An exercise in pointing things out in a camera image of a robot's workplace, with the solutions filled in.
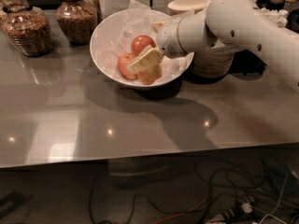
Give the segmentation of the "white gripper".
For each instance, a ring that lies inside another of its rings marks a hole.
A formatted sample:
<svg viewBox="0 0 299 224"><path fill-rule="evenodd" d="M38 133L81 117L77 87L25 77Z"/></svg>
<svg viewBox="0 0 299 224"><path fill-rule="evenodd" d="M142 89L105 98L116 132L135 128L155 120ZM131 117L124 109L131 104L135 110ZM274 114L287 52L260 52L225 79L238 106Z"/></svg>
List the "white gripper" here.
<svg viewBox="0 0 299 224"><path fill-rule="evenodd" d="M186 55L179 42L178 22L164 23L163 21L155 21L151 28L157 33L156 44L158 49L147 45L127 65L128 70L132 73L139 73L160 64L164 56L175 59Z"/></svg>

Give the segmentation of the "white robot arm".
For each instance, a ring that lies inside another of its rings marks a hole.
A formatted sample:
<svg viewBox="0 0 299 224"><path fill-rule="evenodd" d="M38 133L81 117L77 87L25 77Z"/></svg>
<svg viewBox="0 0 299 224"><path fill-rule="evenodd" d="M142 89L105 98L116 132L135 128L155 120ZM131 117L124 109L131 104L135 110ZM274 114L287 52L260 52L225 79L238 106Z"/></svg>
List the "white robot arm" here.
<svg viewBox="0 0 299 224"><path fill-rule="evenodd" d="M224 76L236 52L248 50L294 90L299 85L299 36L269 20L250 0L212 0L203 11L187 11L166 20L146 47L128 64L132 73L189 53L200 77Z"/></svg>

